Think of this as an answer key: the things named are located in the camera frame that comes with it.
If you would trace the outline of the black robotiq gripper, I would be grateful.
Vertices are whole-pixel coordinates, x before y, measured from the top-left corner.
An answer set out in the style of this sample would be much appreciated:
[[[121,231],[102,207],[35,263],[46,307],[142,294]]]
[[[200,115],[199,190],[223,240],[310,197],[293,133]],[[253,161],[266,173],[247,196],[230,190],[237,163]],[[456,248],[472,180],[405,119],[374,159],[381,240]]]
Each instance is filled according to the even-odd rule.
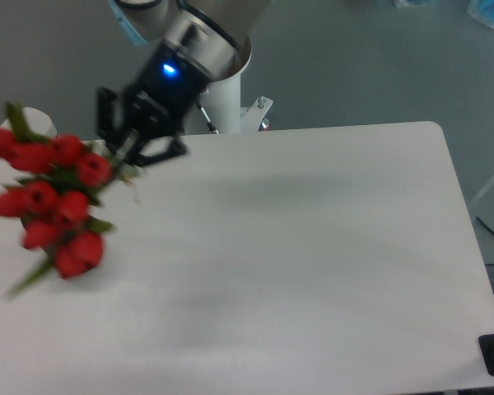
[[[96,134],[117,154],[117,165],[149,167],[185,156],[189,149],[175,134],[209,82],[187,56],[161,43],[123,91],[123,107],[117,93],[97,89]],[[128,134],[126,129],[135,131]],[[162,143],[150,151],[157,138]]]

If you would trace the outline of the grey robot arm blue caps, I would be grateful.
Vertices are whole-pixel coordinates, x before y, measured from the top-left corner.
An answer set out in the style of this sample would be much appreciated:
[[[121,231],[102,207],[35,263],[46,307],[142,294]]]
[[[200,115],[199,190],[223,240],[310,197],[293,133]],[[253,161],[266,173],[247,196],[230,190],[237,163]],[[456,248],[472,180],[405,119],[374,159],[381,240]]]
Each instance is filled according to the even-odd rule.
[[[111,1],[134,43],[158,42],[133,82],[97,91],[98,136],[122,165],[183,156],[180,129],[208,85],[224,77],[268,1]]]

